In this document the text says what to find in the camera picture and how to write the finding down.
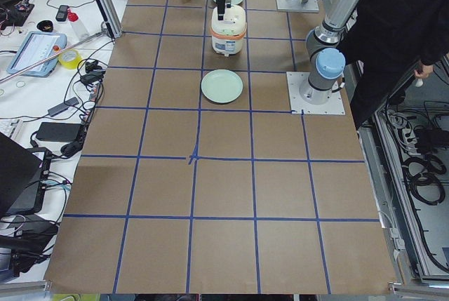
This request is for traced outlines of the person's hand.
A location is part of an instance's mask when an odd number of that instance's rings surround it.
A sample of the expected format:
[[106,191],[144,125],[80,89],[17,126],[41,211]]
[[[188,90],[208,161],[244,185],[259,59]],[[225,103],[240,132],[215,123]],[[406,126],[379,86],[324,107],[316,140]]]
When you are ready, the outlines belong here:
[[433,65],[423,65],[421,62],[419,62],[414,70],[414,75],[416,79],[426,79],[433,71]]

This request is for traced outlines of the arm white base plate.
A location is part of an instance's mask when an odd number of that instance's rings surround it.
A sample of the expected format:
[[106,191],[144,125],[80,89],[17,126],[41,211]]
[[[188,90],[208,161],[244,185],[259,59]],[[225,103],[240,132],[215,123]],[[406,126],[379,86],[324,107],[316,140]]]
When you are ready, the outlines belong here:
[[317,0],[276,0],[278,11],[297,13],[318,13]]
[[309,72],[287,72],[286,78],[293,114],[345,115],[337,81],[330,90],[318,91],[309,84]]

